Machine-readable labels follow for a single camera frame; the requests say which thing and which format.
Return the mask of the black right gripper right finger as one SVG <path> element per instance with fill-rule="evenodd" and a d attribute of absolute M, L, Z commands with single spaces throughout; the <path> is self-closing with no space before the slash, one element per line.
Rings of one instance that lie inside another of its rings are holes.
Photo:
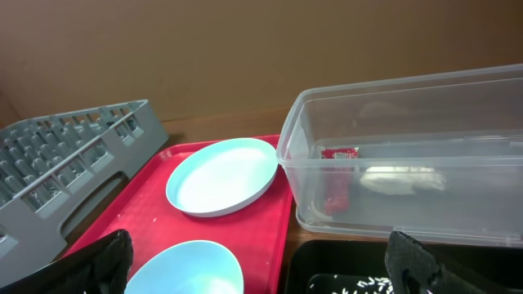
<path fill-rule="evenodd" d="M 458 262 L 431 250 L 401 231 L 389 236 L 385 266 L 395 293 L 507 293 Z"/>

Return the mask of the food scraps and rice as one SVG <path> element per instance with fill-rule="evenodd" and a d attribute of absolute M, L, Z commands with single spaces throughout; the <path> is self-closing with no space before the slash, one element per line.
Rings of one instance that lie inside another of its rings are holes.
<path fill-rule="evenodd" d="M 306 288 L 311 294 L 394 294 L 388 277 L 317 274 Z"/>

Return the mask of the light blue plate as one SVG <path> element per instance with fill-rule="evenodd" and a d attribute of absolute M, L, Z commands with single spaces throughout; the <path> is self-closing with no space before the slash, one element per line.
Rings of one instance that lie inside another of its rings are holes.
<path fill-rule="evenodd" d="M 278 168 L 275 147 L 254 138 L 211 144 L 172 172 L 165 193 L 170 204 L 196 217 L 217 217 L 254 203 L 270 187 Z"/>

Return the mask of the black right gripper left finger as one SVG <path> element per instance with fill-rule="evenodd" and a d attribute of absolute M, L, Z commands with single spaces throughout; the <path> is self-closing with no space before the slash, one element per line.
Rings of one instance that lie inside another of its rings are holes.
<path fill-rule="evenodd" d="M 125 229 L 1 288 L 1 294 L 123 294 L 133 262 L 131 235 Z"/>

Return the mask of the white napkin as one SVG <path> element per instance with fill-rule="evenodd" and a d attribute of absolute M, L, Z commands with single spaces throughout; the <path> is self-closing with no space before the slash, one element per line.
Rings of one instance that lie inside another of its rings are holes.
<path fill-rule="evenodd" d="M 413 195 L 418 189 L 445 190 L 446 179 L 430 167 L 369 167 L 360 184 L 379 194 Z"/>

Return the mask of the blue bowl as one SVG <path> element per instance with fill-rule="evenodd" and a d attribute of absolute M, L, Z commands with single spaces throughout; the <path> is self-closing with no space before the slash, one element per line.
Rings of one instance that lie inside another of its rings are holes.
<path fill-rule="evenodd" d="M 128 281 L 126 294 L 242 294 L 244 276 L 235 255 L 220 243 L 194 240 L 147 261 Z"/>

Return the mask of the red ketchup sachet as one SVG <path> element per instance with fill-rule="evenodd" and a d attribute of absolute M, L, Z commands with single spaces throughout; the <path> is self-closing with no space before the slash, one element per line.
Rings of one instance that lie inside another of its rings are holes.
<path fill-rule="evenodd" d="M 359 148 L 322 149 L 322 159 L 353 159 L 359 157 Z M 335 216 L 349 208 L 349 195 L 352 182 L 353 167 L 327 167 L 324 176 L 325 193 L 323 213 Z"/>

